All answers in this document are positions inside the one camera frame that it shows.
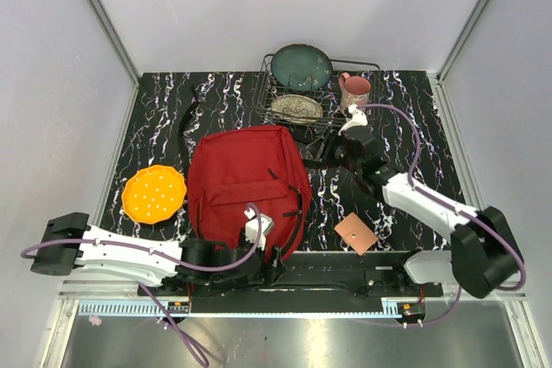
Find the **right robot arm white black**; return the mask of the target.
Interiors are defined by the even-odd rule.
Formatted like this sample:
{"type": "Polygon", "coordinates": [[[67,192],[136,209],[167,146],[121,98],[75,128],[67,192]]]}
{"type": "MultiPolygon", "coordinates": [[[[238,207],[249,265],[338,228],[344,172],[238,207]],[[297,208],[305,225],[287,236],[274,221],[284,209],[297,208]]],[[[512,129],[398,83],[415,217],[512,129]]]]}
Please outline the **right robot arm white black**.
{"type": "Polygon", "coordinates": [[[374,137],[364,127],[330,132],[316,140],[313,169],[342,167],[370,197],[399,209],[431,228],[447,241],[444,251],[407,254],[395,266],[392,286],[410,296],[422,284],[457,284],[469,295],[484,298],[494,290],[508,290],[506,280],[526,280],[524,259],[505,215],[492,206],[476,209],[428,188],[380,155],[374,137]]]}

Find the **red backpack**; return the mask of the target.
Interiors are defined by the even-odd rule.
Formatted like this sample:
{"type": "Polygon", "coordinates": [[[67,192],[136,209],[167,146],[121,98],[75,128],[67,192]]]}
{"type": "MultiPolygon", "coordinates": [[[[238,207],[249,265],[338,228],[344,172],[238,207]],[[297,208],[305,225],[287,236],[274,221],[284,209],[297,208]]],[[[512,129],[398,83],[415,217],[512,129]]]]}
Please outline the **red backpack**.
{"type": "Polygon", "coordinates": [[[190,150],[184,132],[198,106],[195,101],[185,112],[178,132],[187,211],[196,236],[236,248],[244,211],[253,203],[273,219],[267,250],[288,259],[303,239],[312,198],[292,135],[281,126],[260,125],[206,135],[190,150]]]}

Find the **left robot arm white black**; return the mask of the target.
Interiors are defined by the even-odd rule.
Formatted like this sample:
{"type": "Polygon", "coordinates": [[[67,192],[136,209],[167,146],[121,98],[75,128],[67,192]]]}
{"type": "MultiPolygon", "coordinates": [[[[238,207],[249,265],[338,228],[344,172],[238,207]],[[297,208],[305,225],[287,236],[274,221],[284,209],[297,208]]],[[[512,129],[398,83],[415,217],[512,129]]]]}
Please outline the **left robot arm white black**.
{"type": "Polygon", "coordinates": [[[245,211],[248,221],[238,237],[244,244],[230,249],[211,240],[182,242],[142,240],[111,233],[88,223],[84,213],[50,220],[41,243],[22,252],[33,273],[68,276],[72,271],[104,273],[159,287],[178,295],[185,284],[248,284],[260,273],[272,218],[245,211]]]}

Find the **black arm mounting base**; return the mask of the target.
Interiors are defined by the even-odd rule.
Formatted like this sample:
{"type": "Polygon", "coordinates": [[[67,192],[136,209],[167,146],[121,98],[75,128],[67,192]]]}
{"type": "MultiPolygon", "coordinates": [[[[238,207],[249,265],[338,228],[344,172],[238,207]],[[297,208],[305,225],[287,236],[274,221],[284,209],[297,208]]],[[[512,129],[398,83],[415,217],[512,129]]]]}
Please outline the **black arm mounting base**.
{"type": "Polygon", "coordinates": [[[265,290],[335,290],[367,297],[416,297],[443,296],[440,284],[416,285],[401,274],[407,252],[369,252],[359,256],[352,252],[295,252],[284,265],[286,274],[272,286],[238,286],[237,271],[200,272],[177,267],[177,275],[165,278],[162,285],[151,291],[158,297],[222,296],[234,292],[256,292],[265,290]]]}

